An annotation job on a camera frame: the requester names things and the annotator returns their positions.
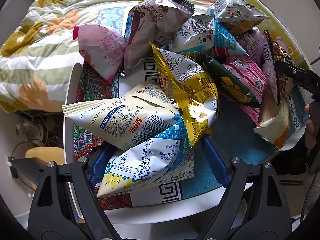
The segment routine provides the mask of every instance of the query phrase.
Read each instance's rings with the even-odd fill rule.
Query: black cable
[[[15,150],[17,149],[17,147],[18,147],[20,144],[28,143],[28,142],[33,142],[33,141],[36,141],[36,140],[41,141],[40,139],[33,139],[33,140],[30,140],[30,141],[25,141],[25,142],[20,142],[20,143],[18,143],[18,144],[15,146],[15,148],[13,149],[12,154],[11,154],[11,157],[13,156],[13,153],[15,152]]]
[[[318,62],[320,60],[320,56],[317,57],[315,60],[310,62],[310,65],[313,65],[314,63]]]
[[[315,176],[313,177],[313,180],[312,180],[311,185],[310,185],[310,187],[309,187],[309,189],[308,189],[308,192],[307,192],[306,198],[305,198],[305,200],[304,200],[304,203],[303,203],[303,206],[302,206],[302,210],[301,210],[300,224],[301,224],[301,223],[302,223],[302,221],[303,221],[304,211],[305,211],[305,209],[306,209],[307,201],[308,201],[308,198],[309,198],[309,195],[310,195],[310,192],[311,192],[312,186],[313,186],[313,184],[314,184],[314,183],[315,183],[315,181],[316,181],[316,177],[318,176],[319,171],[320,171],[320,166],[319,166],[319,168],[318,168],[318,170],[317,170],[317,172],[316,172]]]
[[[30,189],[32,189],[33,191],[35,191],[32,187],[30,187],[29,185],[27,185],[20,177],[18,177],[18,179],[20,179],[20,181],[21,181],[24,185],[26,185],[28,188],[30,188]]]

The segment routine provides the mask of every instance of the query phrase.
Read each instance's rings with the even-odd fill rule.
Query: metal screw
[[[266,168],[271,168],[271,167],[272,167],[272,164],[269,163],[269,162],[264,162],[263,165],[264,165]]]
[[[53,167],[53,166],[54,166],[54,162],[48,162],[48,163],[47,163],[47,166],[48,166],[49,168]]]
[[[87,160],[87,157],[86,157],[86,156],[81,156],[81,157],[78,159],[78,162],[84,163],[86,160]]]
[[[241,161],[238,157],[233,157],[231,160],[233,163],[239,163]]]

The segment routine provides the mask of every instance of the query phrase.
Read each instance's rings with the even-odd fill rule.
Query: white wall
[[[18,216],[30,210],[31,199],[27,196],[32,193],[18,179],[10,177],[9,167],[6,164],[7,156],[10,156],[15,146],[25,141],[23,136],[16,134],[16,123],[19,117],[16,114],[6,114],[0,109],[0,194],[14,216]],[[18,146],[13,156],[16,159],[24,158],[27,145]]]
[[[289,28],[309,61],[320,56],[320,10],[313,0],[260,0]],[[320,75],[320,61],[312,66]]]

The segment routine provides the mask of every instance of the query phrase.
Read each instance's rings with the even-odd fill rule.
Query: finger
[[[306,132],[313,133],[315,130],[315,126],[313,125],[313,122],[311,119],[308,119],[306,122]]]
[[[309,105],[305,106],[304,111],[306,112],[306,114],[310,114]]]
[[[313,136],[313,134],[306,132],[306,135],[304,138],[304,144],[306,145],[306,147],[311,150],[315,146],[316,142],[317,140]]]

